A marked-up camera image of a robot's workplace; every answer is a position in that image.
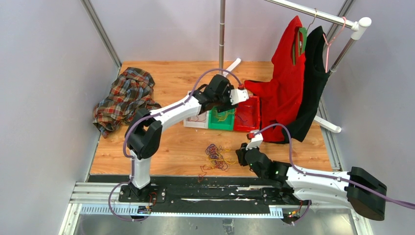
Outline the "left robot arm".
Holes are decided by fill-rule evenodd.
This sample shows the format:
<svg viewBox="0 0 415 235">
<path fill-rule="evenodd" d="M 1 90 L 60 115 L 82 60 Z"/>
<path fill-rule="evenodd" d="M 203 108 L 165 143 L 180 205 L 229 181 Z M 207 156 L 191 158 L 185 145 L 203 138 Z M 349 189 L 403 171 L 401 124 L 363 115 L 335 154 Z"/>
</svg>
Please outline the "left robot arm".
<svg viewBox="0 0 415 235">
<path fill-rule="evenodd" d="M 151 111 L 137 111 L 123 143 L 123 153 L 131 160 L 131 174 L 122 192 L 129 193 L 138 202 L 149 198 L 151 158 L 159 149 L 165 130 L 213 108 L 217 112 L 234 109 L 248 97 L 241 82 L 234 87 L 225 76 L 216 74 L 208 84 L 195 85 L 184 98 L 173 104 Z"/>
</svg>

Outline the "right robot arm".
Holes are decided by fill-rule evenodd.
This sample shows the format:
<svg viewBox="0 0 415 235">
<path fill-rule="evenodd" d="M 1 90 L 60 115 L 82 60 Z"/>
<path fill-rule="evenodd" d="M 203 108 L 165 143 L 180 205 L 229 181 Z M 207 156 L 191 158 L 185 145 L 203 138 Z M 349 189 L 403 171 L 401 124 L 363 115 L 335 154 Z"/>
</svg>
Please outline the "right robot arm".
<svg viewBox="0 0 415 235">
<path fill-rule="evenodd" d="M 236 150 L 238 163 L 248 166 L 262 181 L 277 189 L 286 204 L 298 201 L 321 201 L 354 209 L 375 221 L 385 219 L 387 186 L 360 167 L 351 171 L 328 172 L 272 161 L 258 148 Z"/>
</svg>

